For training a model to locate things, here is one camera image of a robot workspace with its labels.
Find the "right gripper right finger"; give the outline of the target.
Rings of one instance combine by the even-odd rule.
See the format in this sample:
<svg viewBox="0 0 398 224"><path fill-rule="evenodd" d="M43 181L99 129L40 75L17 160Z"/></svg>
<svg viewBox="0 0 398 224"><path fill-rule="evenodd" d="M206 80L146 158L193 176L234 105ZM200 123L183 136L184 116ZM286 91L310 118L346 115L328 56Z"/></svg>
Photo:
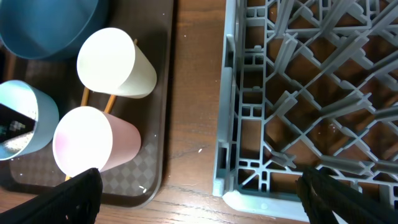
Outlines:
<svg viewBox="0 0 398 224"><path fill-rule="evenodd" d="M312 167L296 181L310 223L397 223L397 212Z"/></svg>

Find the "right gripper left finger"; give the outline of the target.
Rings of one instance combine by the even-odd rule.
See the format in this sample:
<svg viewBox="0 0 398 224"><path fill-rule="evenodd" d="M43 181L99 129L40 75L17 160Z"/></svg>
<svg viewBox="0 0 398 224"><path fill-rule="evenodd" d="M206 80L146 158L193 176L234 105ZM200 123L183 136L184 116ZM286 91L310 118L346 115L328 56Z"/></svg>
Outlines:
<svg viewBox="0 0 398 224"><path fill-rule="evenodd" d="M100 211L103 183L90 168L52 190L1 213L1 223L94 223Z"/></svg>

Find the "white cup pink inside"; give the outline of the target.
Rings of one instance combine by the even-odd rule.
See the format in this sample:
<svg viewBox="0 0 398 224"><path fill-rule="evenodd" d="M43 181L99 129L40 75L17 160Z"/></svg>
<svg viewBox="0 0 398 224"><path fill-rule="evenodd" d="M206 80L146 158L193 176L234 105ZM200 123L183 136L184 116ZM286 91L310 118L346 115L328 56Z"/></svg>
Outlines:
<svg viewBox="0 0 398 224"><path fill-rule="evenodd" d="M100 172L129 162L141 148L139 130L131 123L94 107L69 111L59 122L52 151L59 169L74 177L97 168Z"/></svg>

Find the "light blue small bowl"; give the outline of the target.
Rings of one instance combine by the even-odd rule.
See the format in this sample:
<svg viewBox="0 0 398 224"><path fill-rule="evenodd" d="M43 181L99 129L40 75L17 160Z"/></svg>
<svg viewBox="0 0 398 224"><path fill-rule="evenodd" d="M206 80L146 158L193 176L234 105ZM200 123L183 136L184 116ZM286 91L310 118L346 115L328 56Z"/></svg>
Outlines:
<svg viewBox="0 0 398 224"><path fill-rule="evenodd" d="M58 121L58 107L47 94L20 80L2 83L1 160L45 147Z"/></svg>

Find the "white cup green inside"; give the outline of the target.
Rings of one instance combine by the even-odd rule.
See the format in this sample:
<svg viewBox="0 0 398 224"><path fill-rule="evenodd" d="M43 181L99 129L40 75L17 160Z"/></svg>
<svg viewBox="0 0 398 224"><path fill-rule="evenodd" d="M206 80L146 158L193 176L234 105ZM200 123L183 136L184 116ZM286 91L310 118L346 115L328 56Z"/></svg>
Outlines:
<svg viewBox="0 0 398 224"><path fill-rule="evenodd" d="M81 46L76 70L90 90L128 98L144 98L157 84L157 73L130 35L108 27L91 34Z"/></svg>

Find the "dark blue round plate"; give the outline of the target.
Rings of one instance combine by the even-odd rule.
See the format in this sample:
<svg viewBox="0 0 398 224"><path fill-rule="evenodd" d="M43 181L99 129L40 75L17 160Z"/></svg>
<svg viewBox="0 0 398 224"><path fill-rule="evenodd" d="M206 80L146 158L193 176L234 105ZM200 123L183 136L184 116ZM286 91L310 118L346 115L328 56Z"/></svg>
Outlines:
<svg viewBox="0 0 398 224"><path fill-rule="evenodd" d="M108 0L2 0L1 42L28 60L75 57L108 9Z"/></svg>

